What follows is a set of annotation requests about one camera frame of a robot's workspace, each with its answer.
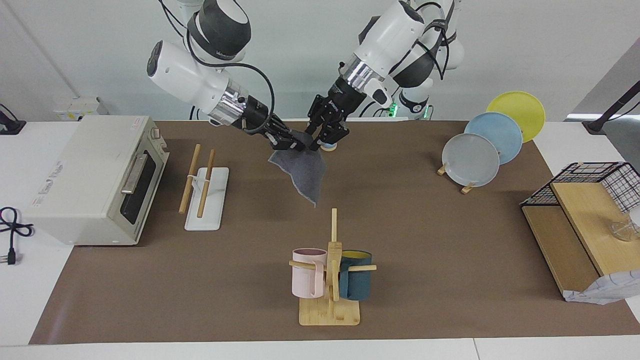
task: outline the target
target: oven handle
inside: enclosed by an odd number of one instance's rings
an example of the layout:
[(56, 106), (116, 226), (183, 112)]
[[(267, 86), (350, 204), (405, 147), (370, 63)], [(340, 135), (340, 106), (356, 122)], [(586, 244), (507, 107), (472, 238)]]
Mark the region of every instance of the oven handle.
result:
[(142, 175), (142, 170), (145, 168), (145, 164), (147, 163), (147, 159), (148, 154), (140, 154), (136, 156), (136, 160), (129, 172), (129, 177), (127, 177), (124, 186), (120, 190), (121, 193), (132, 194), (133, 191), (135, 191), (138, 181), (140, 180), (140, 175)]

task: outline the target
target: plug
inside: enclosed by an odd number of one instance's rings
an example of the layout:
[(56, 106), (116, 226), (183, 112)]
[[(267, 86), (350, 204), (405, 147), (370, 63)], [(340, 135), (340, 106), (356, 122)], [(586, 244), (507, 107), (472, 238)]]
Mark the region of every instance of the plug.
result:
[(15, 250), (9, 249), (9, 253), (5, 256), (0, 256), (0, 264), (7, 263), (7, 265), (15, 265)]

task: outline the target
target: wire basket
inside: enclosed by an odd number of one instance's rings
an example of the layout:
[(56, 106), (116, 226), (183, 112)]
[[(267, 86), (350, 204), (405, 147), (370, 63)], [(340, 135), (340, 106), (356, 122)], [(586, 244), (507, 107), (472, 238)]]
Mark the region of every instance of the wire basket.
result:
[(559, 206), (553, 183), (602, 183), (620, 211), (640, 204), (640, 175), (630, 163), (571, 163), (520, 206)]

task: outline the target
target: wall outlet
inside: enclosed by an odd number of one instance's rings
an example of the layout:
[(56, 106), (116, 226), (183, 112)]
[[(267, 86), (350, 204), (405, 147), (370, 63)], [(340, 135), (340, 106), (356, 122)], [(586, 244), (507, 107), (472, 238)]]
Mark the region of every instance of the wall outlet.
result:
[(98, 97), (78, 97), (59, 102), (53, 112), (59, 121), (80, 121), (87, 115), (109, 115)]

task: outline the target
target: yellow plate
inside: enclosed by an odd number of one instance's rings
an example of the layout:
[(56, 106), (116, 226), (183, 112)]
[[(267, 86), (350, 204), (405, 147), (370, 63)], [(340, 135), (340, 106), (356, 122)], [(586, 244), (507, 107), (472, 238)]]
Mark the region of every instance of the yellow plate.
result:
[(522, 142), (532, 140), (545, 125), (545, 108), (535, 96), (524, 91), (498, 95), (486, 108), (511, 117), (522, 130)]

